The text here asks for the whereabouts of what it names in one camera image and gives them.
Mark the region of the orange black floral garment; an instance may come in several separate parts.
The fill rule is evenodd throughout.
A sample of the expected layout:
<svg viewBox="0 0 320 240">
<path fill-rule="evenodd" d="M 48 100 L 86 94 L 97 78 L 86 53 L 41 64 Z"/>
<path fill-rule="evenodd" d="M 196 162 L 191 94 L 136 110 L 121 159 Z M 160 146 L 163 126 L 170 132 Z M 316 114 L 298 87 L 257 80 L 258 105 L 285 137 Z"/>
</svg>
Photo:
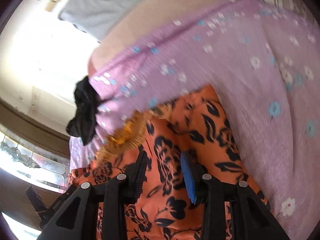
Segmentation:
<svg viewBox="0 0 320 240">
<path fill-rule="evenodd" d="M 188 198 L 181 170 L 181 154 L 189 151 L 209 174 L 236 184 L 244 180 L 268 204 L 267 198 L 241 162 L 227 115 L 212 86 L 160 105 L 148 114 L 145 134 L 134 148 L 107 161 L 91 162 L 69 174 L 69 182 L 104 184 L 123 173 L 140 152 L 148 164 L 142 194 L 125 206 L 129 239 L 199 239 L 203 206 Z"/>
</svg>

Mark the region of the stained glass window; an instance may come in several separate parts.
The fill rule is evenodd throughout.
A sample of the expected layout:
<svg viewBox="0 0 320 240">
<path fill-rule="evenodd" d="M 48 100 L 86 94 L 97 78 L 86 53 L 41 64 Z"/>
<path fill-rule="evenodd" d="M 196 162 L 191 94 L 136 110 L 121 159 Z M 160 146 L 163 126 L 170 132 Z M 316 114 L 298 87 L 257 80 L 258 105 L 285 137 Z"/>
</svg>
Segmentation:
<svg viewBox="0 0 320 240">
<path fill-rule="evenodd" d="M 1 132 L 1 168 L 35 186 L 64 193 L 68 187 L 68 159 L 35 146 L 9 130 Z"/>
</svg>

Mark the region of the black crumpled garment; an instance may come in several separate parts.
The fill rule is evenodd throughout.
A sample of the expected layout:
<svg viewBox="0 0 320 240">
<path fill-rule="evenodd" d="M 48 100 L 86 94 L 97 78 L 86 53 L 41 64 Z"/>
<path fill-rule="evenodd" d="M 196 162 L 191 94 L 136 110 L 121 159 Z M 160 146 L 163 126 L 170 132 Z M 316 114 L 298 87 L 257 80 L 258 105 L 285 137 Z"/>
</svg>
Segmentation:
<svg viewBox="0 0 320 240">
<path fill-rule="evenodd" d="M 96 114 L 101 101 L 95 89 L 89 82 L 89 77 L 84 77 L 76 84 L 74 91 L 76 104 L 75 115 L 69 121 L 66 132 L 71 137 L 82 140 L 84 146 L 88 145 L 96 135 Z"/>
</svg>

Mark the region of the purple floral bedsheet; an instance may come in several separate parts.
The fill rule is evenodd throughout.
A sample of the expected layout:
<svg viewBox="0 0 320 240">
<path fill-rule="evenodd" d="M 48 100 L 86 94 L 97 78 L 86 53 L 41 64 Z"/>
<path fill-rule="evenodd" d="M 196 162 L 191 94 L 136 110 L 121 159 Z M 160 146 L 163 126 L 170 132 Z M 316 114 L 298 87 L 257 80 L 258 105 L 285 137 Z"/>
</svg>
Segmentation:
<svg viewBox="0 0 320 240">
<path fill-rule="evenodd" d="M 259 0 L 219 0 L 126 47 L 89 82 L 97 137 L 71 170 L 139 144 L 148 114 L 212 86 L 240 159 L 290 239 L 319 223 L 319 29 Z"/>
</svg>

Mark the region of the grey pillow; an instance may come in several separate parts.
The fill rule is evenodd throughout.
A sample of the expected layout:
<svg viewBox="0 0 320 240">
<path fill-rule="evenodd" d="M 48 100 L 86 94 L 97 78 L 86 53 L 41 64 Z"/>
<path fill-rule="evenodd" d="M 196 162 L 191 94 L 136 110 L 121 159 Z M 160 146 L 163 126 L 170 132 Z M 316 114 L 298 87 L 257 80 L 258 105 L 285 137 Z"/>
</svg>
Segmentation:
<svg viewBox="0 0 320 240">
<path fill-rule="evenodd" d="M 58 19 L 101 41 L 142 0 L 68 0 Z"/>
</svg>

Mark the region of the pink beige mattress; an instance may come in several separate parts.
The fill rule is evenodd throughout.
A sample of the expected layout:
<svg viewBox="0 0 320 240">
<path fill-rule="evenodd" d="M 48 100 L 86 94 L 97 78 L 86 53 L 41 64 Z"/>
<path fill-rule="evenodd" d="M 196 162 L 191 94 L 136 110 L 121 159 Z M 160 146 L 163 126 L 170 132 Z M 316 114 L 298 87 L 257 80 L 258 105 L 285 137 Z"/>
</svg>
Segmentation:
<svg viewBox="0 0 320 240">
<path fill-rule="evenodd" d="M 219 0 L 143 0 L 101 40 L 89 59 L 88 75 L 92 76 L 118 53 L 154 29 L 217 1 Z"/>
</svg>

